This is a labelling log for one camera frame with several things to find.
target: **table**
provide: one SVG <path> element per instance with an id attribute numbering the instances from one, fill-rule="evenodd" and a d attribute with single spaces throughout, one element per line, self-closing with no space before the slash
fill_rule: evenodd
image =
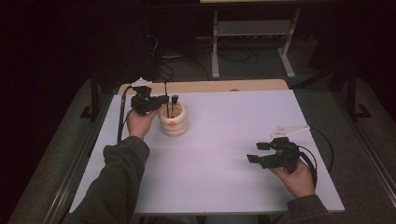
<path id="1" fill-rule="evenodd" d="M 178 92 L 169 85 L 168 93 L 177 92 L 179 101 L 187 107 L 190 127 L 179 137 L 169 137 L 162 133 L 158 120 L 153 121 L 145 137 L 151 153 L 135 209 L 137 215 L 207 216 L 287 211 L 286 201 L 292 199 L 292 195 L 270 171 L 249 163 L 246 155 L 273 154 L 273 150 L 257 150 L 255 144 L 270 141 L 270 134 L 277 125 L 306 125 L 304 115 L 294 93 L 285 90 L 285 85 L 278 91 L 254 88 L 249 91 L 247 87 L 241 88 L 242 91 L 224 91 L 224 86 L 234 89 L 238 82 L 175 83 L 201 86 L 204 92 L 197 92 L 198 89 L 190 89 L 192 92 L 180 89 L 184 92 Z M 265 80 L 249 82 L 264 83 Z M 282 83 L 281 80 L 269 82 Z M 220 91 L 213 91 L 216 86 Z M 120 96 L 117 95 L 107 112 L 71 211 L 104 167 L 103 147 L 117 142 L 119 114 Z M 343 211 L 344 206 L 311 133 L 295 134 L 290 141 L 309 148 L 315 155 L 318 161 L 317 194 L 324 205 L 329 211 Z"/>
<path id="2" fill-rule="evenodd" d="M 201 0 L 203 4 L 213 3 L 232 3 L 232 2 L 274 2 L 268 0 Z M 288 59 L 288 49 L 292 39 L 294 29 L 300 14 L 300 9 L 295 8 L 294 13 L 287 20 L 270 21 L 218 21 L 218 12 L 215 11 L 213 19 L 213 50 L 212 50 L 212 77 L 219 78 L 219 59 L 218 59 L 218 36 L 233 35 L 285 35 L 286 41 L 278 54 L 285 68 L 288 78 L 295 78 L 295 74 Z"/>

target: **dark background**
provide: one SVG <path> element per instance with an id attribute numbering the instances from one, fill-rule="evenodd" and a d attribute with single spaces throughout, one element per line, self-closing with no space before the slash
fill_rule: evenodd
<path id="1" fill-rule="evenodd" d="M 69 14 L 63 7 L 56 1 L 0 3 L 0 223 L 7 222 L 67 107 L 93 70 L 98 72 L 101 87 L 107 92 L 121 83 L 133 81 L 140 76 L 137 74 L 155 78 L 152 59 L 144 54 L 147 43 L 138 21 L 143 14 L 97 17 Z M 312 67 L 326 69 L 352 56 L 350 61 L 358 75 L 373 87 L 378 100 L 396 119 L 394 8 L 380 1 L 368 7 L 353 5 L 331 7 L 331 10 L 307 7 L 302 11 L 294 37 L 320 37 Z M 229 11 L 223 15 L 225 19 L 262 16 L 257 11 Z M 185 44 L 182 48 L 190 52 L 193 49 L 186 46 L 193 46 L 191 42 L 196 35 L 211 32 L 207 27 L 212 18 L 207 11 L 162 12 L 151 18 L 149 29 L 161 41 L 175 48 Z M 86 31 L 90 32 L 91 39 L 84 35 Z M 131 37 L 135 42 L 128 46 L 125 39 Z"/>

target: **gray floor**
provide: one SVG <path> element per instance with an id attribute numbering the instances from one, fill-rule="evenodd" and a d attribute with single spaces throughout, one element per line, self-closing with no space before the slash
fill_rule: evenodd
<path id="1" fill-rule="evenodd" d="M 294 85 L 318 72 L 306 67 L 315 48 L 315 40 L 293 40 L 288 54 L 296 73 L 296 78 L 292 80 L 286 78 L 276 52 L 276 47 L 282 39 L 243 41 L 243 51 L 230 46 L 223 48 L 221 55 L 225 58 L 219 60 L 220 79 L 282 78 L 289 85 Z M 255 42 L 254 48 L 250 46 L 252 42 Z M 230 61 L 235 57 L 238 58 L 239 63 Z M 241 63 L 241 59 L 246 59 L 245 63 Z M 207 80 L 208 73 L 211 79 L 210 63 L 210 52 L 203 52 L 193 60 L 186 61 L 182 58 L 167 65 L 173 68 L 174 81 L 198 81 Z M 336 216 L 337 223 L 394 223 L 395 206 L 378 178 L 376 166 L 370 159 L 373 154 L 367 152 L 367 145 L 373 147 L 375 155 L 382 161 L 389 176 L 395 178 L 396 164 L 393 150 L 396 145 L 395 122 L 375 99 L 371 88 L 361 80 L 358 80 L 357 104 L 365 105 L 372 118 L 352 121 L 344 109 L 346 91 L 334 93 L 326 89 L 330 78 L 325 77 L 310 88 L 294 92 L 307 123 L 313 128 L 311 132 L 328 166 L 331 159 L 330 148 L 334 150 L 330 174 L 346 211 L 333 215 Z M 106 112 L 106 102 L 110 99 L 111 96 L 101 95 L 102 113 Z M 66 211 L 73 198 L 73 190 L 67 191 L 62 186 L 67 185 L 75 189 L 88 161 L 88 157 L 83 157 L 76 167 L 74 158 L 78 153 L 89 151 L 95 135 L 100 130 L 101 120 L 90 122 L 89 119 L 80 118 L 83 109 L 90 104 L 90 83 L 87 82 L 81 87 L 65 114 L 58 132 L 54 135 L 9 223 L 43 223 L 44 220 L 50 223 L 62 218 L 62 213 Z M 360 133 L 364 133 L 366 138 L 361 137 Z M 72 170 L 76 168 L 77 181 L 65 183 L 70 168 Z M 53 205 L 54 200 L 57 200 L 55 205 L 58 205 L 58 210 Z M 271 215 L 272 220 L 278 217 L 279 215 Z M 289 217 L 286 214 L 277 223 L 288 222 Z"/>

